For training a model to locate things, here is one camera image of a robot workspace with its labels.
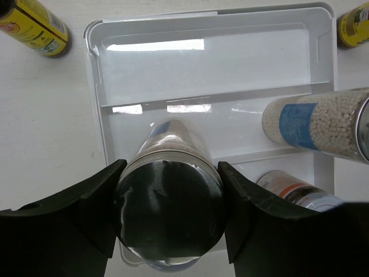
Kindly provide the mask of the blue label jar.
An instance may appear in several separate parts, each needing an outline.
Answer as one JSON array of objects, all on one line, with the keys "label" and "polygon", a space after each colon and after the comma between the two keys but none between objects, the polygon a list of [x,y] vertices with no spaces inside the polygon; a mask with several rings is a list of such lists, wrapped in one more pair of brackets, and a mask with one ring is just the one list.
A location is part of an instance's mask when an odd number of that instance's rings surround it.
[{"label": "blue label jar", "polygon": [[197,130],[179,118],[156,125],[112,199],[122,245],[158,271],[183,271],[218,243],[226,221],[224,187]]},{"label": "blue label jar", "polygon": [[368,163],[368,88],[277,99],[262,128],[281,145]]}]

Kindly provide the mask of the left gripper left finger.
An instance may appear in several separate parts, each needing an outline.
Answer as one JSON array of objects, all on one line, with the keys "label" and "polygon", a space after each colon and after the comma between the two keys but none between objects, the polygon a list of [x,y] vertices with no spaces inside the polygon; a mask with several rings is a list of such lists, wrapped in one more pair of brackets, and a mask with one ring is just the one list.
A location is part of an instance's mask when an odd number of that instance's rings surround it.
[{"label": "left gripper left finger", "polygon": [[52,196],[1,211],[1,276],[104,276],[124,159]]}]

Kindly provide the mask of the orange spice jar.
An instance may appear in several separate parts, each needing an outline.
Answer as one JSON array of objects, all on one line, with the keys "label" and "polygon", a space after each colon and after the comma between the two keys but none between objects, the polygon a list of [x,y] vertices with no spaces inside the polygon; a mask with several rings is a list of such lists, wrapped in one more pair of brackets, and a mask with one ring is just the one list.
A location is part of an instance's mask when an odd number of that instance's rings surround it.
[{"label": "orange spice jar", "polygon": [[257,185],[290,203],[317,212],[325,212],[344,203],[342,199],[285,171],[270,171],[257,181]]}]

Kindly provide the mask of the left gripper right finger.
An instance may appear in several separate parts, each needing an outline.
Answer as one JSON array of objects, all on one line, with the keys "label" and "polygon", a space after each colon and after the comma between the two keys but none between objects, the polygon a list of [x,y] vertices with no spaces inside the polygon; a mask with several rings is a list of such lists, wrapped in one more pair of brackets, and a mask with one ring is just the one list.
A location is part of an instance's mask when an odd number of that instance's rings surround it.
[{"label": "left gripper right finger", "polygon": [[225,189],[228,260],[236,276],[367,276],[368,204],[316,212],[218,163]]}]

